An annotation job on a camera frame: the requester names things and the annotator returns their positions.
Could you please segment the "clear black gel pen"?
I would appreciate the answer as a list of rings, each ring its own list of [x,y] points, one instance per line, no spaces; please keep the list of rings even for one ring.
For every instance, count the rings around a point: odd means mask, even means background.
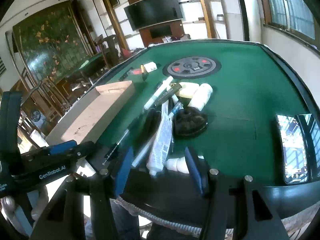
[[[125,139],[132,133],[133,129],[139,124],[139,122],[143,120],[144,116],[146,116],[146,113],[147,110],[142,110],[139,116],[134,118],[131,121],[131,123],[127,126],[121,137],[110,147],[110,149],[104,156],[104,161],[102,163],[104,166],[118,153],[118,148],[123,144]]]

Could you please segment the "white squeeze tube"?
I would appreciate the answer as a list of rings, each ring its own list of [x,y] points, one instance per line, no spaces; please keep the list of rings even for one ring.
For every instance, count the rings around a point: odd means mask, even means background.
[[[162,118],[147,162],[151,176],[162,172],[167,159],[172,137],[172,120],[169,117],[169,101],[162,104]]]

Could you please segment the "white pen blue cap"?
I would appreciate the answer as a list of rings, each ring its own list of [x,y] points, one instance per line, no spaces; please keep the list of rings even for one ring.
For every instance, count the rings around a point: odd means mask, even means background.
[[[178,101],[176,105],[173,107],[173,109],[171,110],[171,112],[169,113],[168,115],[169,119],[172,120],[174,115],[181,109],[183,109],[183,104]]]

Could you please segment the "white plastic bottle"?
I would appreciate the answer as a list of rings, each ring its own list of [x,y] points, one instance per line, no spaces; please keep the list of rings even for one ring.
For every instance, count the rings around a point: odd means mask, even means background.
[[[199,111],[202,111],[204,106],[209,101],[213,88],[207,83],[203,83],[196,90],[195,94],[191,98],[191,101],[188,104],[188,107],[194,107]]]

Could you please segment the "olive green tube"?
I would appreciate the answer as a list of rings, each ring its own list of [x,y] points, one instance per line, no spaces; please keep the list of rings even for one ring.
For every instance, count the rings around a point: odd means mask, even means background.
[[[173,103],[176,104],[178,102],[178,98],[176,93],[182,88],[182,86],[179,83],[174,84],[173,86],[170,86],[169,89],[167,89],[164,93],[162,93],[158,99],[155,101],[154,106],[160,106],[163,103],[165,103],[170,98],[172,99]]]

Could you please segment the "white paint marker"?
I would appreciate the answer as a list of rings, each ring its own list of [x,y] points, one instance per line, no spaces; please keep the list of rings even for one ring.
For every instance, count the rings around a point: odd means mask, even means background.
[[[166,80],[164,80],[159,88],[153,93],[152,97],[149,98],[149,100],[146,102],[146,104],[143,107],[144,111],[147,111],[159,98],[159,96],[167,89],[167,87],[170,85],[170,83],[173,81],[173,77],[169,76]]]

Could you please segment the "cardboard box tray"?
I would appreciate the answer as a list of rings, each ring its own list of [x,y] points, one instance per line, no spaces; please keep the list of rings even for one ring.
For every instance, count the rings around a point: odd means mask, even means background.
[[[132,81],[94,87],[77,101],[46,137],[52,146],[74,140],[97,142],[119,111],[134,95]]]

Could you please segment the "cream rectangular case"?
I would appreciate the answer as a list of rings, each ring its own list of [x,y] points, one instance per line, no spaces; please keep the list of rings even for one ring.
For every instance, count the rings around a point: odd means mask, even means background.
[[[191,99],[200,85],[193,82],[180,82],[181,88],[175,93],[180,98]]]

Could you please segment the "smartphone with lit screen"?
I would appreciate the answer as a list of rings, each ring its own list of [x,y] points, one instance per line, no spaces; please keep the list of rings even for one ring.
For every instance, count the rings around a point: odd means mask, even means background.
[[[276,115],[282,153],[284,182],[287,185],[308,181],[306,146],[298,120],[294,116]]]

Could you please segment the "yellow black utility knife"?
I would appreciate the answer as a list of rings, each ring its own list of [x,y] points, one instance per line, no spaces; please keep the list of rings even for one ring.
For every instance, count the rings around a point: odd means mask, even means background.
[[[142,74],[142,79],[143,79],[143,81],[145,81],[148,78],[149,74],[143,64],[140,65],[140,70],[141,70],[141,74]]]

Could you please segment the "red item in clear pack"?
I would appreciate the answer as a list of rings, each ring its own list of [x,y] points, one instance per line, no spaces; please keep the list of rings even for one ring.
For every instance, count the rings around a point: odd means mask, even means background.
[[[127,72],[127,75],[128,76],[131,76],[131,75],[138,75],[138,76],[142,76],[144,73],[142,71],[141,68],[137,68],[137,69],[130,69],[128,72]]]

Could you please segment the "black pen red tip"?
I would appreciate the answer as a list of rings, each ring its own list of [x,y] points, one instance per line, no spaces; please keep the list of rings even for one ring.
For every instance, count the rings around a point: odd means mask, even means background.
[[[131,74],[132,70],[133,68],[131,67],[118,79],[118,81],[124,81]]]

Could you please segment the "small white box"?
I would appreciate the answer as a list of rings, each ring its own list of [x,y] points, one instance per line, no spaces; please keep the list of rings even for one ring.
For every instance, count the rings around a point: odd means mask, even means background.
[[[144,64],[144,69],[146,70],[147,73],[153,72],[157,70],[157,64],[154,62],[149,62]]]

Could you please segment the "round table centre console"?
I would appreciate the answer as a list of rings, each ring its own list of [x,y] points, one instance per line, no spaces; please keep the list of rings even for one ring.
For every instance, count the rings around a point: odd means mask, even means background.
[[[174,79],[198,79],[215,74],[221,69],[221,63],[216,58],[191,56],[178,59],[163,67],[165,76]]]

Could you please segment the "large floral painting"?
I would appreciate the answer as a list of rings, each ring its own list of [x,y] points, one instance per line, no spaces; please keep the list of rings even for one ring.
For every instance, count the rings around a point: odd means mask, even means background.
[[[58,83],[89,58],[70,1],[32,14],[12,31],[18,52],[37,81],[49,78]]]

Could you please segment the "wall television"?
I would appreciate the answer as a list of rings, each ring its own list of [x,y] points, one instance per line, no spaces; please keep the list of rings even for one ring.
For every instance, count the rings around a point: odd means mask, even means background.
[[[183,19],[178,0],[140,0],[124,10],[132,30]]]

